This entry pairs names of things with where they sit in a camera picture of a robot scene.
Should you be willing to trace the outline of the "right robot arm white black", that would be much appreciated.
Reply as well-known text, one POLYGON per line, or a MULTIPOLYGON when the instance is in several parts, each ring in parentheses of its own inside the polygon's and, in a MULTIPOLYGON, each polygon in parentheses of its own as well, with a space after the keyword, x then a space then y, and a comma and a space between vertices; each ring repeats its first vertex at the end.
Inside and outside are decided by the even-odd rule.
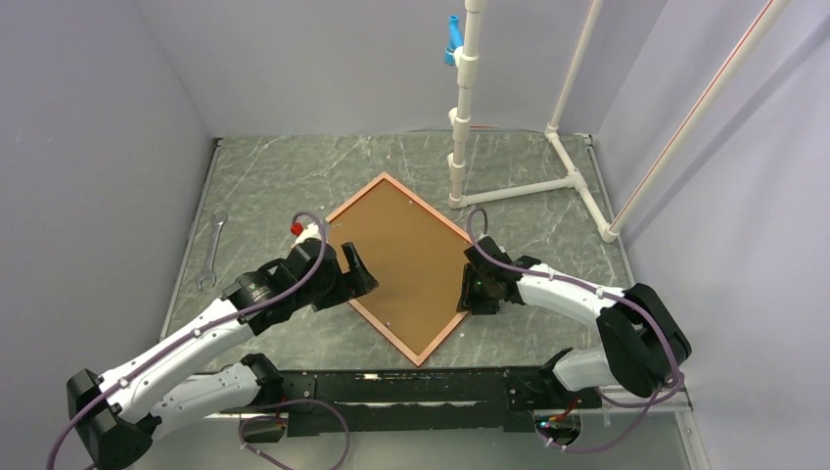
POLYGON ((464 253, 461 311, 496 314, 502 304, 536 306, 595 331, 600 344, 564 349, 539 369, 545 402, 562 406, 576 393, 619 385, 649 399, 679 376, 692 354, 686 335, 658 293, 636 283, 617 288, 566 275, 528 256, 512 259, 489 236, 464 253))

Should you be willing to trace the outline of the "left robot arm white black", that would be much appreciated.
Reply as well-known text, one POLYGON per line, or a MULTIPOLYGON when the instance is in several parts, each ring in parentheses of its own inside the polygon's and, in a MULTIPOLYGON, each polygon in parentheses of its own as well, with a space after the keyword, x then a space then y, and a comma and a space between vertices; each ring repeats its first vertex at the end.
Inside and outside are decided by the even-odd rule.
POLYGON ((284 379, 262 353, 197 378, 208 362, 253 339, 293 313, 321 310, 379 286, 351 243, 337 252, 318 238, 293 246, 241 274, 195 319, 123 365, 96 374, 83 369, 67 383, 69 418, 98 469, 124 469, 171 431, 217 411, 273 408, 284 379))

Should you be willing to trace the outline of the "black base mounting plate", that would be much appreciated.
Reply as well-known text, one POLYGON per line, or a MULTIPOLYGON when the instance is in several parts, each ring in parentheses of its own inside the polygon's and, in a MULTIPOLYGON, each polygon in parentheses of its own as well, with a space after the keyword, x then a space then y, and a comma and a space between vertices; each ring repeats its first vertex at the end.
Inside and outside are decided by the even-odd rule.
POLYGON ((290 437, 356 432, 500 429, 598 409, 592 389, 568 392, 537 366, 388 370, 283 370, 283 391, 237 413, 279 411, 290 437))

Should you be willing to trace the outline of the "silver open-end wrench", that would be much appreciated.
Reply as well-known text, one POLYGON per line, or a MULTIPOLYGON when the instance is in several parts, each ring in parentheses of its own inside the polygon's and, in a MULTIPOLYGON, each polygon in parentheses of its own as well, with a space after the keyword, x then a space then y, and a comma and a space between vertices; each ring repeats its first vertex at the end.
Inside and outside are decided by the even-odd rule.
POLYGON ((226 211, 218 211, 210 218, 210 238, 203 267, 195 278, 195 286, 202 291, 205 287, 213 287, 216 283, 214 262, 223 226, 228 220, 226 211))

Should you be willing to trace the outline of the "blue pipe fitting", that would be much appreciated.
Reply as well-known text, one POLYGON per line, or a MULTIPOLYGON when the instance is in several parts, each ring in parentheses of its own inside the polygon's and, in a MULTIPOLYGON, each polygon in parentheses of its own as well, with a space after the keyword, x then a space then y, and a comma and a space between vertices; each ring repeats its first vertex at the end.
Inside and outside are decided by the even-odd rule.
POLYGON ((459 26, 459 17, 456 15, 449 16, 447 19, 447 44, 444 49, 444 63, 450 67, 454 67, 456 62, 454 59, 455 50, 463 45, 463 34, 459 26))

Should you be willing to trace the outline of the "white PVC pipe stand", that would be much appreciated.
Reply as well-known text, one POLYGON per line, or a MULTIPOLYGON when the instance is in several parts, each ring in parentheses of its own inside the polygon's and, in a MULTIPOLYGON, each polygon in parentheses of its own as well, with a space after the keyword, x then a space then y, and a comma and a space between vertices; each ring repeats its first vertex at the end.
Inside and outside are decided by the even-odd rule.
POLYGON ((447 200, 448 206, 458 210, 482 203, 501 201, 542 192, 573 189, 577 192, 587 208, 601 239, 606 243, 611 243, 619 238, 623 227, 640 206, 644 196, 667 167, 681 144, 691 135, 692 130, 715 103, 716 98, 725 88, 727 82, 740 69, 743 62, 750 57, 758 42, 774 25, 778 17, 789 6, 789 3, 785 0, 768 0, 764 3, 762 9, 740 36, 740 39, 719 66, 663 150, 651 164, 642 180, 632 191, 622 208, 612 218, 605 216, 599 208, 596 198, 592 196, 584 176, 565 149, 561 135, 559 134, 561 117, 572 94, 577 74, 596 25, 599 22, 604 2, 602 0, 595 0, 589 4, 575 50, 568 65, 564 83, 556 100, 552 116, 543 132, 546 141, 553 147, 556 155, 563 164, 566 175, 559 179, 473 195, 464 193, 464 181, 467 175, 466 144, 471 128, 472 96, 478 75, 482 15, 486 7, 486 2, 466 1, 464 6, 466 14, 463 20, 459 19, 459 26, 464 41, 463 45, 458 47, 454 52, 456 62, 454 68, 456 68, 457 72, 456 81, 458 86, 457 106, 448 112, 453 139, 452 151, 446 157, 450 178, 450 189, 447 200))

